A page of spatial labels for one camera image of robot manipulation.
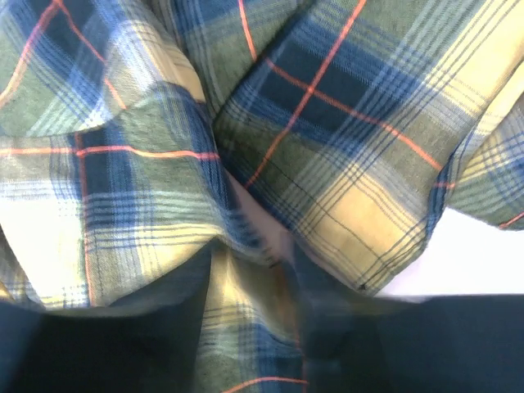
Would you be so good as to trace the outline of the yellow plaid long sleeve shirt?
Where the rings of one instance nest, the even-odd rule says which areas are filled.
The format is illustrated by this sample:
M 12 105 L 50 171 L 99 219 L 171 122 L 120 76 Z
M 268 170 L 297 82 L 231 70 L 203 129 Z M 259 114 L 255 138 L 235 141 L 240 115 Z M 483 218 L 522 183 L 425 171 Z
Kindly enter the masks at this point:
M 523 232 L 520 1 L 1 4 L 1 303 L 211 245 L 190 392 L 312 392 L 294 250 L 382 298 L 447 210 Z

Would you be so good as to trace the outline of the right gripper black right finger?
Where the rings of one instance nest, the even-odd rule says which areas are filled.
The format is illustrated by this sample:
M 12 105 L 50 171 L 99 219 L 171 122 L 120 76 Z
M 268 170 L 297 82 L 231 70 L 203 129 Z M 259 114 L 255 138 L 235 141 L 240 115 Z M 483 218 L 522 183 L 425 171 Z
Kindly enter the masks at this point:
M 521 296 L 368 297 L 294 250 L 312 392 L 520 392 Z

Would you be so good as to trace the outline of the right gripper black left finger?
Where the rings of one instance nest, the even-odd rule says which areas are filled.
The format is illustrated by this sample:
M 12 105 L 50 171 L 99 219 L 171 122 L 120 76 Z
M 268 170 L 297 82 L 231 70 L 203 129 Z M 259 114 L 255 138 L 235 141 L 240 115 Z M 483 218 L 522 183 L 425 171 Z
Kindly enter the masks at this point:
M 3 392 L 190 392 L 211 245 L 107 307 L 1 303 Z

